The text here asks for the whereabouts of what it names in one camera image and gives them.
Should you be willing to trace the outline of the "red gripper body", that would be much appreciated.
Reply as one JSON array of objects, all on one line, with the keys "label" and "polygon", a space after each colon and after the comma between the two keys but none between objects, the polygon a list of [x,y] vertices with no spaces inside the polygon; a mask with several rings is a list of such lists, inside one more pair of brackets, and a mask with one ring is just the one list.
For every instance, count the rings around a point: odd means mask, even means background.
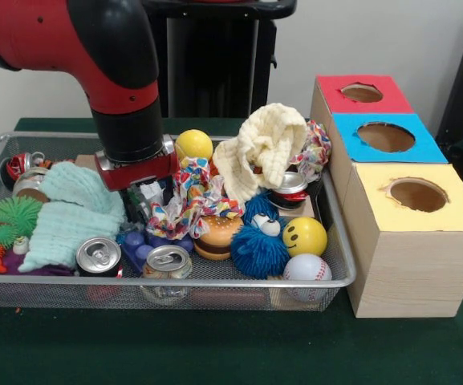
[{"label": "red gripper body", "polygon": [[96,169],[109,191],[125,190],[132,184],[163,179],[174,174],[178,167],[175,152],[130,164],[112,162],[103,151],[96,153]]}]

